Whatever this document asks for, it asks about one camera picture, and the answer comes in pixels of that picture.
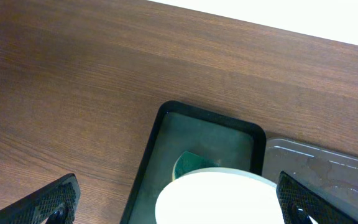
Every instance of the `white oval object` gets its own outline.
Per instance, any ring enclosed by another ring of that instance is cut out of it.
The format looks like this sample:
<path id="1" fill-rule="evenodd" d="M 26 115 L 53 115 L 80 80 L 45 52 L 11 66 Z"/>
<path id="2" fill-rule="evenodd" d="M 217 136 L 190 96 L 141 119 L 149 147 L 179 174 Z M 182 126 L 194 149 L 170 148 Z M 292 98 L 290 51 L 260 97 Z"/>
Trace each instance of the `white oval object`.
<path id="1" fill-rule="evenodd" d="M 273 182 L 228 168 L 196 170 L 168 184 L 155 217 L 158 224 L 284 223 Z"/>

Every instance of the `black tray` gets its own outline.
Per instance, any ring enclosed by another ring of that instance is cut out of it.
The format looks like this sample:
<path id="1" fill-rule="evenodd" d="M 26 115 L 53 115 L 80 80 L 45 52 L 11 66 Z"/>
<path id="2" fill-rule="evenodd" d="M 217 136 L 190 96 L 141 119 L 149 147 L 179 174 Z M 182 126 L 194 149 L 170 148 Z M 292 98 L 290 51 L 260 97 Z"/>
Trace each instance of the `black tray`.
<path id="1" fill-rule="evenodd" d="M 242 143 L 249 148 L 241 149 Z M 265 146 L 265 133 L 256 124 L 177 101 L 164 103 L 157 113 L 120 223 L 155 223 L 155 201 L 172 181 L 168 176 L 172 176 L 173 164 L 183 151 L 205 156 L 223 167 L 262 175 Z"/>

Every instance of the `wood grain surface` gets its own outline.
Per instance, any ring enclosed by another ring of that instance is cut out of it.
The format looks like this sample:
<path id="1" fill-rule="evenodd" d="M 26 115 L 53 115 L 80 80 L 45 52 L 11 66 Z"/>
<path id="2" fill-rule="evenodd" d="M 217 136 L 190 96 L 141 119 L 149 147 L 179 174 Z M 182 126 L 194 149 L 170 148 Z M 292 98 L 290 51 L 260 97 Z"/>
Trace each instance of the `wood grain surface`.
<path id="1" fill-rule="evenodd" d="M 358 156 L 358 46 L 144 0 L 5 0 L 0 209 L 74 172 L 75 223 L 119 223 L 168 100 Z"/>

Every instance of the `wooden table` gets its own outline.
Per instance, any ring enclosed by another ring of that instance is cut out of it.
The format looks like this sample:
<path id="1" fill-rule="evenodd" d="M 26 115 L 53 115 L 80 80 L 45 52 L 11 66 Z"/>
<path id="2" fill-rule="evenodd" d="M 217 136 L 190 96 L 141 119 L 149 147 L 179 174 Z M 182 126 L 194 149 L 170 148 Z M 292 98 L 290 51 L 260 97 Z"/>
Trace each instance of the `wooden table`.
<path id="1" fill-rule="evenodd" d="M 68 172 L 119 223 L 179 100 L 358 156 L 358 46 L 144 0 L 0 1 L 0 209 Z"/>

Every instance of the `black tray border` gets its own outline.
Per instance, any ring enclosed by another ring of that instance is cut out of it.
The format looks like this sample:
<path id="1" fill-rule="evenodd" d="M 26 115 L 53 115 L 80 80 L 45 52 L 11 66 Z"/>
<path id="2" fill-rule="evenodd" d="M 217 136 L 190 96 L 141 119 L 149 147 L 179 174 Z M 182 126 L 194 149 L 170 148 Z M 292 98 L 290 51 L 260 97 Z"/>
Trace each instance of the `black tray border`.
<path id="1" fill-rule="evenodd" d="M 236 118 L 230 118 L 228 116 L 197 108 L 195 106 L 186 105 L 178 101 L 167 101 L 163 105 L 161 105 L 160 109 L 158 110 L 152 131 L 150 133 L 149 141 L 147 142 L 142 161 L 140 162 L 139 170 L 137 171 L 134 185 L 132 186 L 131 193 L 129 194 L 124 213 L 122 214 L 120 224 L 127 224 L 131 217 L 137 193 L 139 191 L 140 185 L 142 184 L 147 165 L 149 164 L 155 140 L 157 139 L 158 132 L 160 131 L 162 120 L 164 116 L 169 112 L 175 112 L 203 121 L 220 124 L 222 126 L 236 129 L 249 134 L 254 140 L 254 148 L 252 150 L 251 155 L 252 158 L 250 171 L 254 174 L 262 175 L 266 148 L 266 135 L 264 130 L 260 126 L 254 123 L 242 121 Z"/>

